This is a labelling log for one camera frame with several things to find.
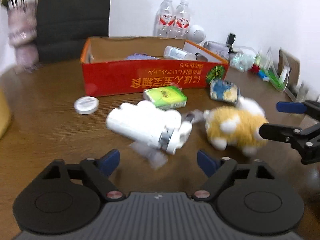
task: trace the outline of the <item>plastic water bottle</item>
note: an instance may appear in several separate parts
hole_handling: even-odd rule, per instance
[[[174,9],[172,0],[164,0],[157,12],[157,37],[169,37],[169,33],[174,24]]]
[[[175,24],[172,30],[172,38],[185,39],[188,33],[190,23],[190,13],[188,8],[188,1],[181,0],[180,5],[175,10]]]

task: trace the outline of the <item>metal screw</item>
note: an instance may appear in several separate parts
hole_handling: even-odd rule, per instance
[[[197,198],[208,198],[210,197],[210,192],[209,191],[206,191],[206,190],[197,190],[194,195],[197,197]]]
[[[119,199],[123,196],[122,192],[118,191],[118,190],[113,190],[113,191],[109,191],[107,193],[107,197],[111,198],[111,199]]]

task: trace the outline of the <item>yellow and white stuffed animal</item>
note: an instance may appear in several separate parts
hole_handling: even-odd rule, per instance
[[[217,150],[227,145],[238,147],[247,157],[255,155],[257,149],[266,144],[259,128],[267,123],[263,109],[250,98],[239,96],[233,106],[222,106],[204,111],[208,140]]]

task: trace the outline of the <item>wooden tabletop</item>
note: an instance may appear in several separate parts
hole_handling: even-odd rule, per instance
[[[284,93],[250,73],[230,69],[227,80],[240,88],[241,94],[258,101],[265,109],[270,123],[298,126],[301,117],[276,111],[276,102],[287,100]],[[101,97],[97,112],[91,115],[77,114],[73,103],[84,96],[81,66],[78,61],[68,61],[45,66],[32,74],[16,76],[9,71],[2,76],[13,121],[0,139],[0,231],[1,239],[14,237],[19,228],[12,215],[15,197],[43,168],[54,159],[66,163],[78,163],[84,158],[99,158],[113,148],[121,153],[120,165],[110,180],[124,193],[130,191],[185,191],[193,193],[206,181],[197,166],[198,149],[215,157],[229,156],[238,162],[250,160],[233,147],[219,152],[208,143],[204,124],[193,126],[191,135],[182,149],[157,171],[149,166],[128,146],[131,140],[106,129],[108,113],[123,102],[138,103],[141,93]],[[190,110],[212,109],[223,103],[209,98],[205,89],[183,90],[188,97],[181,113]],[[299,154],[289,145],[269,142],[261,148],[257,158],[266,161],[278,174],[303,193],[299,181],[310,168],[300,163]],[[305,239],[320,239],[320,205],[306,202],[306,210],[298,233]]]

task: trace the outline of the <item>white bottle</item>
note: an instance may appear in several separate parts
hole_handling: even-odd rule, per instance
[[[172,38],[186,39],[188,27],[190,23],[190,13],[188,8],[188,1],[181,0],[180,5],[175,10],[175,24],[172,30]]]
[[[157,26],[156,36],[157,37],[169,37],[169,33],[174,24],[174,9],[172,6],[172,0],[164,0],[156,15]]]
[[[165,47],[163,57],[177,60],[197,60],[196,55],[171,46]]]

